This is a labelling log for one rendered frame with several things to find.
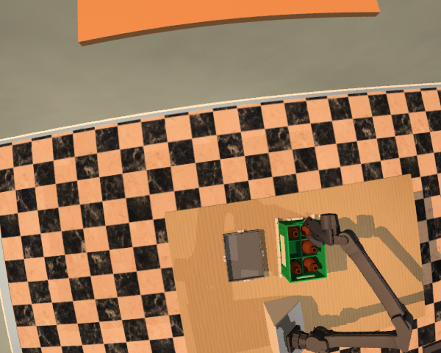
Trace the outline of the green plastic crate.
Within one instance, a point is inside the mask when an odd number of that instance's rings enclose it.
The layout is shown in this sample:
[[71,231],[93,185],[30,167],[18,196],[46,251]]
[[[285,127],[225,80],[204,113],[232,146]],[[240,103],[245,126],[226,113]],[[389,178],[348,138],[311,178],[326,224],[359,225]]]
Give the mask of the green plastic crate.
[[[306,239],[305,236],[301,235],[301,225],[303,225],[303,222],[300,221],[304,219],[305,218],[301,220],[293,220],[293,221],[278,221],[282,274],[289,281],[289,283],[327,278],[326,244],[323,243],[319,248],[317,247],[317,251],[314,254],[308,255],[302,252],[301,241],[308,240]],[[299,228],[299,236],[296,239],[288,240],[287,227],[293,227],[293,226],[297,226]],[[303,269],[303,257],[314,257],[318,262],[318,270],[313,272],[308,272],[305,269]],[[290,273],[290,259],[296,259],[301,263],[302,269],[300,274],[292,275]],[[314,277],[310,277],[310,276],[314,276]],[[299,277],[306,277],[306,278],[297,279]]]

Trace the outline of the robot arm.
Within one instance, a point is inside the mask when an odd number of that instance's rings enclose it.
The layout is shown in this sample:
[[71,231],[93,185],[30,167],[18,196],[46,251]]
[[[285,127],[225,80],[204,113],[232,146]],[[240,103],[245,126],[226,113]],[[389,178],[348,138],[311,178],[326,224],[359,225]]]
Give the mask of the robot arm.
[[308,216],[303,221],[303,225],[312,232],[311,236],[315,240],[322,241],[329,246],[340,245],[342,250],[356,264],[383,304],[395,330],[335,332],[332,329],[319,326],[314,327],[310,333],[305,333],[301,331],[300,325],[296,325],[286,337],[288,352],[293,353],[295,349],[306,349],[307,351],[310,350],[311,352],[318,353],[322,349],[327,350],[334,347],[390,348],[400,349],[401,352],[408,352],[414,323],[413,316],[387,284],[373,261],[369,258],[363,245],[359,242],[356,234],[350,229],[346,229],[343,232],[340,231],[336,213],[321,214],[320,224]]

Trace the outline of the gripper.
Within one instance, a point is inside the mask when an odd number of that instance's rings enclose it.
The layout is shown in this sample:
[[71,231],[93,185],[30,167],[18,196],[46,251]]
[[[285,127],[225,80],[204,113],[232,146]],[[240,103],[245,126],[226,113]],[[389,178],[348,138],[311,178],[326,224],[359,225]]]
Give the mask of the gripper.
[[312,236],[310,236],[312,234],[312,232],[310,232],[310,234],[309,235],[307,235],[307,237],[306,237],[306,239],[308,239],[311,243],[313,243],[315,246],[317,246],[317,247],[320,247],[322,244],[323,244],[323,242],[321,241],[321,242],[319,242],[319,241],[316,241]]

